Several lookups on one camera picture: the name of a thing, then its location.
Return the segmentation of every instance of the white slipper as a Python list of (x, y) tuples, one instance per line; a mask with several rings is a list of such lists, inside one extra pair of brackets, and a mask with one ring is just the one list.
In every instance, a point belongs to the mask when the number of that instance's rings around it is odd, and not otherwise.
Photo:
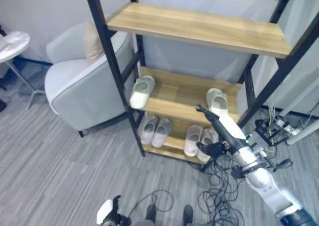
[(134, 109), (145, 107), (154, 89), (155, 79), (152, 76), (141, 76), (134, 84), (130, 98), (130, 105)]
[(163, 118), (162, 120), (160, 120), (152, 140), (152, 145), (156, 148), (160, 148), (166, 141), (172, 128), (173, 126), (169, 119)]
[(194, 157), (199, 149), (196, 143), (200, 141), (200, 136), (203, 128), (200, 125), (191, 125), (186, 132), (184, 153), (189, 157)]
[[(212, 143), (216, 143), (218, 142), (218, 134), (215, 130), (210, 129), (210, 128), (206, 128), (203, 131), (203, 134), (201, 135), (201, 139), (200, 142), (204, 145), (209, 145)], [(210, 159), (209, 155), (204, 154), (203, 152), (201, 152), (200, 150), (197, 153), (197, 158), (203, 162), (203, 163), (207, 163), (208, 160)]]
[(220, 89), (211, 88), (206, 93), (208, 108), (218, 116), (228, 114), (227, 95)]
[(143, 145), (149, 145), (152, 142), (158, 123), (159, 118), (157, 116), (152, 116), (146, 120), (141, 136), (141, 143)]

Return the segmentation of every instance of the white cylinder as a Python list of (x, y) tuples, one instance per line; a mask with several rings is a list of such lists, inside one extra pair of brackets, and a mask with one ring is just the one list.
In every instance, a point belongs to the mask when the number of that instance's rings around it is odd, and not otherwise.
[(299, 132), (297, 135), (289, 138), (286, 143), (288, 145), (292, 145), (295, 142), (301, 140), (302, 138), (304, 138), (305, 136), (313, 133), (315, 130), (319, 129), (319, 120), (316, 120), (314, 123), (312, 123), (311, 125), (307, 126), (305, 129), (303, 129), (301, 132)]
[(319, 78), (316, 78), (310, 85), (308, 85), (298, 97), (296, 97), (287, 107), (285, 107), (280, 113), (280, 116), (285, 116), (295, 106), (297, 106), (309, 93), (311, 93), (319, 85)]

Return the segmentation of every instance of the wooden shelf board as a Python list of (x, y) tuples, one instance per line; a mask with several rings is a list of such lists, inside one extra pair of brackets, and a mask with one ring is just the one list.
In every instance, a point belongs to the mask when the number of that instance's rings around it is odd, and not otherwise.
[[(202, 104), (204, 107), (207, 107), (206, 92), (212, 87), (217, 87), (227, 94), (229, 115), (237, 122), (236, 95), (240, 88), (239, 84), (207, 80), (205, 78), (147, 68), (141, 68), (141, 72), (142, 75), (147, 74), (153, 76), (156, 81), (156, 86), (148, 103), (144, 107), (145, 111), (155, 115), (160, 114), (166, 117), (176, 117), (191, 121), (193, 123), (210, 125), (210, 122), (204, 114), (196, 111), (195, 106)], [(170, 85), (164, 82), (170, 81), (171, 78), (175, 79), (174, 83), (176, 85)]]
[(107, 18), (110, 30), (285, 58), (291, 49), (274, 23), (129, 3)]
[(183, 151), (179, 149), (170, 148), (165, 145), (162, 146), (161, 148), (155, 148), (151, 145), (143, 145), (143, 148), (147, 152), (165, 155), (165, 156), (173, 157), (180, 160), (186, 160), (186, 161), (194, 162), (197, 164), (203, 164), (197, 157), (188, 157), (184, 154)]

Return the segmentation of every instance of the table leg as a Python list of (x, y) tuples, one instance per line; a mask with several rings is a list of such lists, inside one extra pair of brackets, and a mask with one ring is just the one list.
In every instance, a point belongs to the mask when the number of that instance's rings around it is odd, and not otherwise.
[(12, 70), (29, 88), (31, 88), (31, 90), (32, 90), (33, 92), (36, 91), (36, 89), (35, 89), (33, 86), (31, 86), (31, 84), (27, 81), (27, 79), (24, 78), (24, 76), (22, 76), (22, 74), (21, 74), (20, 71), (15, 67), (15, 65), (13, 65), (13, 64), (12, 64), (11, 62), (9, 62), (9, 61), (6, 61), (5, 63), (11, 68), (11, 70)]
[(45, 91), (42, 91), (42, 90), (38, 90), (38, 89), (35, 89), (28, 81), (27, 79), (22, 76), (21, 72), (15, 67), (15, 65), (13, 65), (11, 62), (9, 61), (6, 61), (5, 63), (7, 63), (7, 65), (11, 68), (11, 70), (32, 90), (31, 93), (31, 96), (30, 96), (30, 99), (29, 99), (29, 102), (28, 102), (28, 105), (27, 105), (27, 110), (30, 109), (30, 106), (32, 104), (32, 101), (34, 99), (34, 96), (37, 95), (37, 94), (45, 94)]
[(0, 88), (2, 88), (3, 90), (5, 90), (5, 91), (6, 91), (5, 86), (3, 86), (1, 83), (0, 83)]

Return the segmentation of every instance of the round side table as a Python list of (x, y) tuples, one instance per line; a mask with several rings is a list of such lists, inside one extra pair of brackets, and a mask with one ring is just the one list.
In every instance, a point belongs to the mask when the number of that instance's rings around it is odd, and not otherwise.
[(45, 94), (45, 91), (35, 89), (9, 60), (28, 48), (30, 44), (30, 36), (24, 32), (12, 32), (4, 38), (8, 45), (0, 51), (0, 63), (5, 62), (8, 64), (11, 70), (31, 89), (31, 96), (26, 108), (28, 110), (32, 104), (34, 96), (37, 94)]

